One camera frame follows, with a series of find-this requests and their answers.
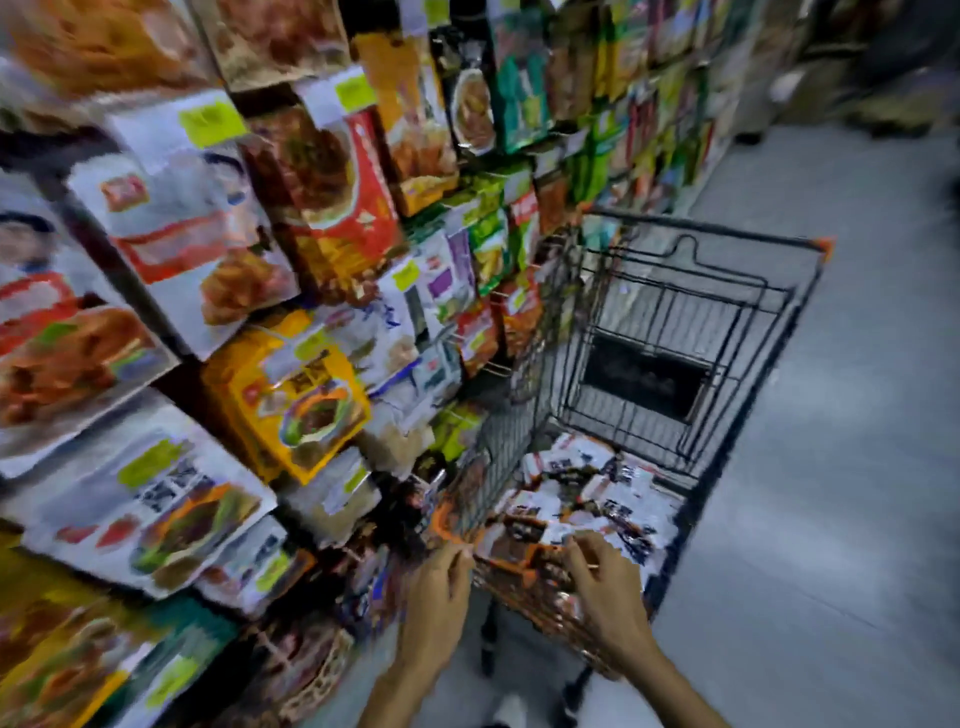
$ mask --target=cart leg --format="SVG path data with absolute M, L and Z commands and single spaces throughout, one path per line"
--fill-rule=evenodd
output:
M 493 676 L 493 665 L 496 658 L 496 599 L 490 597 L 490 606 L 487 607 L 487 618 L 480 628 L 480 671 L 484 677 Z
M 577 728 L 577 714 L 584 704 L 587 682 L 593 674 L 593 668 L 586 666 L 572 683 L 567 683 L 560 693 L 560 709 L 554 720 L 554 728 Z

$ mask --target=tile floor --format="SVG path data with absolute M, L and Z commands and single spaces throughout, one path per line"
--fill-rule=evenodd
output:
M 830 234 L 836 254 L 674 577 L 655 634 L 737 728 L 956 725 L 960 715 L 960 174 L 955 135 L 773 129 L 694 216 Z M 477 595 L 419 728 L 519 688 L 549 725 L 577 661 L 522 620 L 479 673 Z M 594 677 L 582 728 L 658 725 Z

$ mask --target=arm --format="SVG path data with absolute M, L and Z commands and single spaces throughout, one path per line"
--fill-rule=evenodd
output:
M 357 728 L 410 725 L 463 634 L 472 569 L 468 550 L 447 545 L 414 574 L 396 658 L 373 686 Z
M 728 728 L 660 652 L 643 606 L 637 566 L 593 531 L 569 539 L 566 564 L 591 628 L 664 728 Z

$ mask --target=person's left hand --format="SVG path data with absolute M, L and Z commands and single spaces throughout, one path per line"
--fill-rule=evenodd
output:
M 463 634 L 472 571 L 469 547 L 447 544 L 413 576 L 396 661 L 427 685 L 439 677 Z

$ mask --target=metal shopping cart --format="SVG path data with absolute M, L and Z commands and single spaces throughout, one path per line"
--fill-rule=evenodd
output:
M 832 242 L 616 208 L 593 207 L 590 215 L 616 228 L 613 243 L 591 250 L 586 225 L 562 233 L 562 253 L 543 280 L 537 335 L 512 369 L 496 372 L 503 378 L 488 390 L 492 413 L 431 531 L 471 541 L 516 484 L 522 455 L 549 448 L 562 431 L 579 431 L 653 464 L 657 485 L 683 499 L 674 519 L 679 535 L 645 588 L 652 617 Z M 559 724 L 575 725 L 591 673 L 615 672 L 566 595 L 485 563 L 475 581 L 492 595 L 485 674 L 494 669 L 497 605 L 585 658 L 558 711 Z

